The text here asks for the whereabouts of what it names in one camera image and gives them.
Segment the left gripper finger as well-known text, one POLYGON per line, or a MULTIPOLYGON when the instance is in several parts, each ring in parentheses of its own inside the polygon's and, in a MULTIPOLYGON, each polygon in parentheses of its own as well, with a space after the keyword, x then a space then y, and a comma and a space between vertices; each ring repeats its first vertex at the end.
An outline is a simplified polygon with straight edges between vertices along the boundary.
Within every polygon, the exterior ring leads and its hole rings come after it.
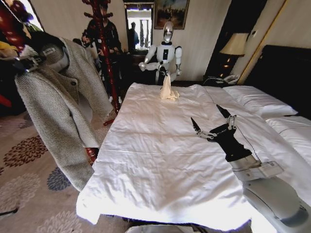
POLYGON ((13 63, 13 67, 19 73, 32 72, 38 68, 38 63, 33 60, 16 60, 13 63))
POLYGON ((27 55, 22 57, 23 61, 25 60, 27 63, 32 65, 39 65, 44 61, 46 61, 46 59, 47 59, 46 56, 41 55, 27 55))

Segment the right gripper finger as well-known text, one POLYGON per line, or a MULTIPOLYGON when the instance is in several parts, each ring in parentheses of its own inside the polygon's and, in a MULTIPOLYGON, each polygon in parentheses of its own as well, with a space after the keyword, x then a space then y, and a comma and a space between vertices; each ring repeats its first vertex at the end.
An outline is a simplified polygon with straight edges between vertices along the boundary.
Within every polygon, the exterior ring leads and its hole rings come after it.
POLYGON ((214 140, 214 138, 215 138, 215 134, 214 133, 202 131, 200 129, 200 127, 198 126, 198 124, 195 122, 195 120, 192 117, 191 117, 191 121, 192 121, 192 125, 193 125, 193 128, 194 128, 196 134, 200 138, 204 138, 207 141, 213 141, 214 140))
POLYGON ((236 129, 237 126, 235 124, 236 115, 232 115, 227 109, 221 107, 220 105, 216 105, 220 113, 223 115, 223 117, 226 119, 226 123, 228 124, 229 129, 236 129))

